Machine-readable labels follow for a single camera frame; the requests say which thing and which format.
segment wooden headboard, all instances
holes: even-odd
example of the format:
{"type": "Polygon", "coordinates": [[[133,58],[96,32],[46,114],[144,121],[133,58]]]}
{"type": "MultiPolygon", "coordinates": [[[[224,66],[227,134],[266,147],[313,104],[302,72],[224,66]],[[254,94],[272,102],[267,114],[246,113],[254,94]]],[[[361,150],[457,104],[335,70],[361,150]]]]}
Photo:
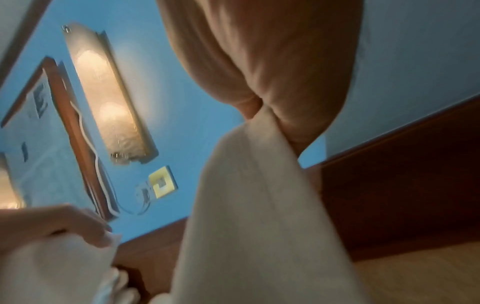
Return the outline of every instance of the wooden headboard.
{"type": "Polygon", "coordinates": [[[1,127],[5,127],[10,119],[22,108],[27,94],[32,90],[34,85],[42,76],[45,71],[48,77],[48,84],[52,94],[53,103],[55,104],[58,115],[60,116],[63,125],[68,133],[70,139],[70,145],[75,154],[78,162],[78,167],[83,177],[85,184],[85,190],[89,192],[89,188],[92,189],[92,193],[95,196],[95,200],[99,205],[100,215],[107,219],[113,219],[110,213],[105,195],[100,186],[99,179],[95,170],[95,157],[92,155],[87,142],[85,141],[82,131],[79,125],[79,116],[70,105],[70,97],[64,86],[60,70],[53,58],[45,57],[38,65],[35,72],[32,74],[15,102],[10,107],[9,111],[1,121],[1,127]]]}
{"type": "MultiPolygon", "coordinates": [[[[308,169],[354,261],[480,240],[480,98],[308,169]]],[[[186,219],[120,246],[143,298],[168,292],[186,219]]]]}

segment yellow light switch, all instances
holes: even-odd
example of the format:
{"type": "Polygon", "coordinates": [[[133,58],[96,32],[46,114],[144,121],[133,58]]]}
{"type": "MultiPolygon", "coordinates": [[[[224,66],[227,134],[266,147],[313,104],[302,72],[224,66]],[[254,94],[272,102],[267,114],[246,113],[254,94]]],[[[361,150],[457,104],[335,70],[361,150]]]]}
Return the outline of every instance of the yellow light switch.
{"type": "Polygon", "coordinates": [[[167,166],[150,174],[148,176],[148,181],[153,188],[156,198],[161,198],[177,189],[175,180],[167,166]]]}

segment electrical cord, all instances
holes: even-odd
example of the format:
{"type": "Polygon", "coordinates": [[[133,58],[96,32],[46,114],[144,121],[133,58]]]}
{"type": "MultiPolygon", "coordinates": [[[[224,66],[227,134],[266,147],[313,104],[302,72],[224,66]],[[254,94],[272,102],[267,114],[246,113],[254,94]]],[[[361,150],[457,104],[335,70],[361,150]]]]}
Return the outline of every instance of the electrical cord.
{"type": "MultiPolygon", "coordinates": [[[[93,152],[93,154],[95,155],[95,172],[96,172],[96,175],[97,175],[97,178],[98,178],[98,181],[100,183],[100,187],[101,187],[101,190],[103,192],[103,194],[105,195],[105,200],[106,200],[106,204],[107,204],[107,207],[108,207],[108,210],[109,212],[115,216],[115,217],[120,217],[120,213],[118,211],[116,211],[113,207],[112,207],[112,201],[111,201],[111,198],[110,198],[110,194],[107,190],[107,187],[105,186],[105,183],[104,183],[104,179],[102,178],[102,174],[100,172],[100,158],[99,158],[99,155],[97,153],[97,150],[95,149],[94,145],[92,144],[92,142],[90,141],[90,139],[88,138],[88,136],[86,135],[85,133],[85,130],[84,130],[84,124],[83,124],[83,117],[82,117],[82,113],[80,111],[80,109],[77,108],[77,106],[70,100],[70,104],[71,104],[71,107],[75,110],[75,112],[78,114],[78,123],[80,125],[80,131],[81,131],[81,135],[83,136],[83,138],[85,139],[86,141],[86,144],[88,145],[88,147],[90,147],[91,151],[93,152]]],[[[105,172],[105,175],[108,179],[108,182],[109,184],[111,185],[111,181],[110,181],[110,178],[108,176],[108,174],[105,172]]],[[[97,211],[99,211],[99,203],[97,202],[97,200],[95,199],[95,195],[93,194],[93,191],[92,191],[92,188],[90,187],[90,185],[88,186],[88,189],[90,191],[90,194],[91,194],[91,198],[93,200],[93,203],[95,205],[95,207],[97,208],[97,211]]],[[[114,199],[116,201],[116,204],[117,206],[122,210],[124,211],[125,213],[128,213],[128,214],[131,214],[131,215],[142,215],[144,214],[150,207],[150,201],[148,201],[148,203],[143,203],[143,206],[142,206],[142,209],[135,213],[135,212],[131,212],[125,208],[123,208],[120,204],[119,204],[119,201],[117,199],[117,194],[115,193],[115,189],[113,187],[111,187],[112,189],[112,193],[113,193],[113,196],[114,196],[114,199]]]]}

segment frosted glass lampshade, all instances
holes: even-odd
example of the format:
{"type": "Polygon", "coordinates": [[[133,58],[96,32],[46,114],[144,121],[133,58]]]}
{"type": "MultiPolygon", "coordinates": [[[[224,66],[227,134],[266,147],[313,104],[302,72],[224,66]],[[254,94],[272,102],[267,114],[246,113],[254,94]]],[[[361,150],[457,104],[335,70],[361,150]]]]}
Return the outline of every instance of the frosted glass lampshade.
{"type": "Polygon", "coordinates": [[[147,157],[148,147],[105,41],[80,24],[63,27],[73,65],[114,163],[147,157]]]}

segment wooden furniture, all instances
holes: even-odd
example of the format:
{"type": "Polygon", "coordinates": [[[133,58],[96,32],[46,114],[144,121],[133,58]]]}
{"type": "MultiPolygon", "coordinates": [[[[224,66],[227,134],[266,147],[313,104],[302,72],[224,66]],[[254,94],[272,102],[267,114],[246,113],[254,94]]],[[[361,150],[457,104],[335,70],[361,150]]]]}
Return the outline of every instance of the wooden furniture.
{"type": "Polygon", "coordinates": [[[55,104],[58,115],[60,116],[65,129],[70,138],[70,144],[75,154],[78,166],[80,168],[85,190],[90,194],[89,188],[99,204],[100,215],[109,220],[113,216],[110,214],[105,195],[100,186],[100,182],[95,171],[95,157],[87,145],[79,125],[79,116],[70,104],[70,97],[62,81],[59,68],[54,59],[45,57],[39,64],[35,72],[32,74],[27,84],[13,103],[10,110],[1,121],[3,128],[9,120],[20,110],[26,100],[28,92],[33,88],[35,83],[42,76],[43,71],[46,72],[48,83],[50,85],[53,103],[55,104]]]}
{"type": "MultiPolygon", "coordinates": [[[[480,241],[479,117],[477,97],[308,169],[361,277],[388,281],[368,261],[480,241]]],[[[185,223],[120,246],[115,264],[145,300],[169,291],[185,223]]]]}

